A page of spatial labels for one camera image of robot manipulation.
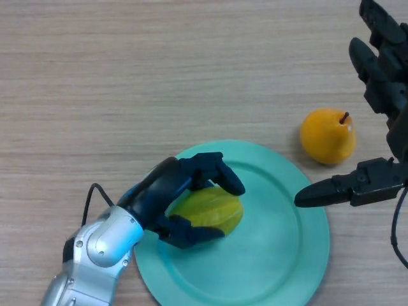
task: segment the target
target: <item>wooden table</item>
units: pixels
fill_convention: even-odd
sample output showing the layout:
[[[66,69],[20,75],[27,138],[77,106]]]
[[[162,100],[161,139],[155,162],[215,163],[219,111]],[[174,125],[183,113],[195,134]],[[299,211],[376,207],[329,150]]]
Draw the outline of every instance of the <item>wooden table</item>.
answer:
[[[381,1],[399,22],[405,0]],[[91,183],[117,200],[163,158],[236,138],[311,179],[390,157],[386,119],[363,98],[349,41],[369,31],[353,0],[0,1],[0,305],[38,305],[80,225]],[[335,168],[302,152],[298,125],[334,106],[358,146]],[[95,196],[89,219],[105,203]],[[390,245],[395,201],[327,208],[330,266],[311,305],[406,305]],[[408,254],[408,217],[401,248]],[[155,305],[135,264],[116,305]]]

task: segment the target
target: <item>plate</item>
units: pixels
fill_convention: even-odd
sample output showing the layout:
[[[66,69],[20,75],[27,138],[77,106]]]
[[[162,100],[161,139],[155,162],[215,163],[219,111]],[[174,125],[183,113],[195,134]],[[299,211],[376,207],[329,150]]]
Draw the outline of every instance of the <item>plate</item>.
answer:
[[[135,256],[147,288],[162,306],[307,304],[323,279],[330,252],[324,209],[293,204],[310,182],[287,159],[253,143],[205,143],[177,157],[213,151],[224,154],[244,183],[244,217],[227,237],[189,250],[146,232]]]

